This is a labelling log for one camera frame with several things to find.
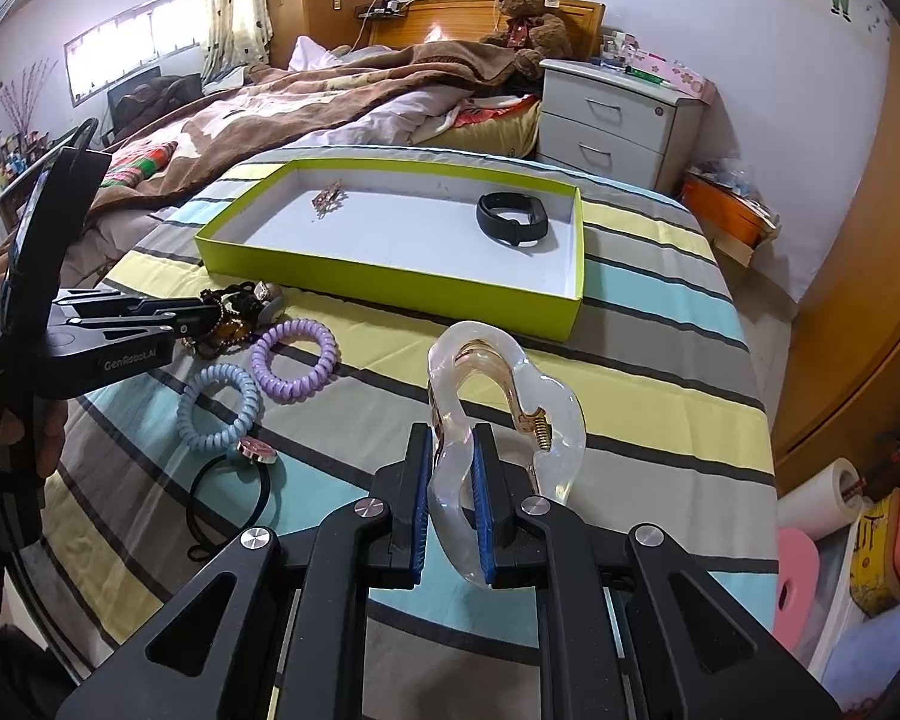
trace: teddy bear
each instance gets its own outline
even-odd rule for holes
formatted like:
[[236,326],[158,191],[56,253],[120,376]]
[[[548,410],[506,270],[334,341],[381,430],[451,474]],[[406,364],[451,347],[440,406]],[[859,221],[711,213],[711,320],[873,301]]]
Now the teddy bear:
[[543,75],[540,61],[573,55],[566,24],[546,0],[497,0],[497,9],[508,17],[506,29],[482,37],[481,43],[516,49],[516,70],[530,80]]

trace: white roll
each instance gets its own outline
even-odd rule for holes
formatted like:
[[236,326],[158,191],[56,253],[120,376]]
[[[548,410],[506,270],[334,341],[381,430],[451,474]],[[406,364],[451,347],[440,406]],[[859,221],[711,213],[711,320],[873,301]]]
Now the white roll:
[[778,527],[797,528],[817,541],[855,522],[863,507],[863,498],[857,494],[850,501],[844,501],[841,490],[846,490],[859,478],[849,460],[838,458],[833,461],[813,479],[780,498],[776,509]]

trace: blue gripper pad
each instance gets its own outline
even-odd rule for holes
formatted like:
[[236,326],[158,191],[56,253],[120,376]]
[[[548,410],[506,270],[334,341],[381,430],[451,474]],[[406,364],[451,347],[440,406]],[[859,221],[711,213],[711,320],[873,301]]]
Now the blue gripper pad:
[[416,479],[416,500],[413,504],[413,542],[410,545],[410,571],[413,571],[413,583],[420,584],[423,573],[423,557],[427,551],[427,526],[429,512],[427,509],[427,487],[430,484],[430,473],[434,462],[434,438],[427,431],[427,440],[423,445],[423,457],[420,459],[420,474]]
[[473,442],[473,464],[470,467],[470,485],[473,488],[473,514],[477,521],[477,546],[480,549],[480,567],[484,581],[493,584],[497,574],[496,557],[493,554],[493,515],[490,512],[490,490],[487,488],[487,471],[480,442]]

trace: polka dot curtain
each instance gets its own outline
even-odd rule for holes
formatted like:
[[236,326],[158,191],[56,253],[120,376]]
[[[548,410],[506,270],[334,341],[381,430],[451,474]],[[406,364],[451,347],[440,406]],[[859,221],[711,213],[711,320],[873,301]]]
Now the polka dot curtain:
[[208,33],[204,79],[250,62],[266,62],[266,44],[274,28],[266,12],[266,0],[202,0]]

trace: nightstand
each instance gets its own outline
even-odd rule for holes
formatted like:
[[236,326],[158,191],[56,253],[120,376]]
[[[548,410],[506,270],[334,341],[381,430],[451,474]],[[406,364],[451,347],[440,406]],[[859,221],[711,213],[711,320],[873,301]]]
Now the nightstand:
[[545,59],[538,159],[669,194],[706,103],[623,73]]

